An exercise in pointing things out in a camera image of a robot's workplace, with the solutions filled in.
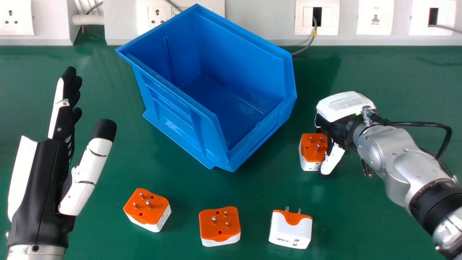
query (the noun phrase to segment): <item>white outlet plate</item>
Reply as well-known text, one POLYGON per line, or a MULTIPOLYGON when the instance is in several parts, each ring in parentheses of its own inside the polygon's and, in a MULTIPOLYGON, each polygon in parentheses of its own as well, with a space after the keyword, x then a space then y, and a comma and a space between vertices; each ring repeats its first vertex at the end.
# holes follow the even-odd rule
POLYGON ((310 35, 313 31, 313 8, 322 7, 318 35, 337 35, 339 32, 340 0, 297 0, 295 7, 295 35, 310 35))
POLYGON ((31 0, 0 0, 0 35, 34 35, 31 0))
POLYGON ((356 34, 391 35, 395 0, 359 0, 356 34))
POLYGON ((454 27, 456 0, 413 0, 409 35, 452 35, 452 31, 428 27, 430 8, 438 8, 438 25, 454 27))
MULTIPOLYGON (((200 4, 225 17, 225 0, 175 0, 174 3, 182 10, 186 10, 194 4, 200 4)), ((165 0, 136 0, 138 34, 141 35, 161 25, 161 21, 166 21, 178 13, 179 12, 165 0)))

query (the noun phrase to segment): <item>flexible pipe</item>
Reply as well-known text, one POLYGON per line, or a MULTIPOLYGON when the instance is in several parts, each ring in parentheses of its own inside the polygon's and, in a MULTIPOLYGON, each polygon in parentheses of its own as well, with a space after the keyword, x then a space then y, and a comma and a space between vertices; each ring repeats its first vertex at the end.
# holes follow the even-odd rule
POLYGON ((72 16, 72 23, 74 25, 104 25, 104 16, 75 14, 72 16))

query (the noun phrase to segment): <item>robotic arm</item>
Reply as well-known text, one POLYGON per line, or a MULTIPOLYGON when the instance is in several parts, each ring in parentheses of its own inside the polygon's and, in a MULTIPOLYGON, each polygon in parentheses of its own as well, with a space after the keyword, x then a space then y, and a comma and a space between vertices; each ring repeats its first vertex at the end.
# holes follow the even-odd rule
POLYGON ((59 79, 48 140, 21 141, 8 194, 7 260, 62 260, 68 233, 99 179, 116 135, 116 124, 100 120, 85 152, 68 176, 74 154, 74 108, 82 79, 67 68, 59 79))
POLYGON ((329 175, 345 150, 362 159, 365 175, 376 173, 387 196, 404 207, 433 236, 435 249, 446 259, 462 259, 462 189, 439 158, 420 149, 402 128, 395 126, 447 125, 423 122, 389 122, 379 116, 372 101, 356 92, 327 97, 317 105, 316 128, 328 140, 318 173, 329 175))

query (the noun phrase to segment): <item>storage bin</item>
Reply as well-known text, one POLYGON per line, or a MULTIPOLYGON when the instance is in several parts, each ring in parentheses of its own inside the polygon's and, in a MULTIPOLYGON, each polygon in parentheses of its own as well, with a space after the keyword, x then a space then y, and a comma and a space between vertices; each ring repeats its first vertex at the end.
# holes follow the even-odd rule
POLYGON ((143 117, 209 169, 234 172, 297 98, 287 51, 200 5, 116 52, 133 68, 143 117))

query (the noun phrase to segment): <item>green table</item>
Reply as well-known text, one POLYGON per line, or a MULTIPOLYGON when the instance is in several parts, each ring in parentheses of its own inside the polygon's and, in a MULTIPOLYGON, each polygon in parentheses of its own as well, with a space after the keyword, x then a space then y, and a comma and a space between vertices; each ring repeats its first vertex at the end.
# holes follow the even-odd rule
MULTIPOLYGON (((347 153, 332 178, 323 180, 301 170, 297 147, 302 133, 315 130, 318 100, 354 90, 372 99, 387 118, 451 125, 454 137, 443 161, 459 174, 461 47, 308 49, 294 59, 298 100, 292 117, 230 173, 207 170, 143 119, 133 72, 102 34, 99 28, 86 30, 73 47, 0 48, 0 231, 9 229, 6 198, 20 136, 46 138, 56 81, 72 65, 84 79, 75 156, 83 152, 99 118, 116 121, 118 133, 97 188, 70 234, 66 259, 443 259, 417 221, 386 197, 382 180, 364 177, 357 155, 347 153), (173 213, 161 233, 135 226, 123 213, 138 187, 170 200, 173 213), (239 209, 240 242, 203 247, 199 211, 228 205, 239 209), (307 250, 267 241, 272 210, 286 205, 313 216, 307 250)), ((410 131, 433 152, 444 136, 437 129, 410 131)), ((5 244, 4 236, 0 242, 5 244)), ((6 252, 0 247, 0 258, 6 252)))

